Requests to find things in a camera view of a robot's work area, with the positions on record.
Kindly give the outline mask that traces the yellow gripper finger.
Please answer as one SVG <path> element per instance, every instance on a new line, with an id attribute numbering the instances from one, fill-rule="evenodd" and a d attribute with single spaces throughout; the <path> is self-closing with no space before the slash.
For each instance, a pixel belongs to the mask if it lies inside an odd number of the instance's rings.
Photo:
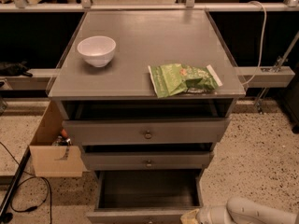
<path id="1" fill-rule="evenodd" d="M 180 221 L 182 224 L 199 224 L 197 219 L 197 215 L 199 214 L 199 209 L 193 209 L 180 217 Z"/>

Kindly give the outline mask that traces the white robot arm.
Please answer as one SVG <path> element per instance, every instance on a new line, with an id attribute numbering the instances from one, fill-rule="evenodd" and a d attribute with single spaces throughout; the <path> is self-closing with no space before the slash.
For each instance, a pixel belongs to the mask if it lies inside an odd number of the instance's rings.
<path id="1" fill-rule="evenodd" d="M 232 197 L 225 205 L 204 206 L 180 217 L 181 224 L 299 224 L 299 214 Z"/>

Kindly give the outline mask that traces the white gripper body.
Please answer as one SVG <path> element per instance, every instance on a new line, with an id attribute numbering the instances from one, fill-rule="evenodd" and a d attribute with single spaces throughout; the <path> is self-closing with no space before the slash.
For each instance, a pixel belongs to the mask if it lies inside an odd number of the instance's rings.
<path id="1" fill-rule="evenodd" d="M 199 209 L 196 219 L 199 224 L 231 224 L 232 222 L 224 205 L 204 206 Z"/>

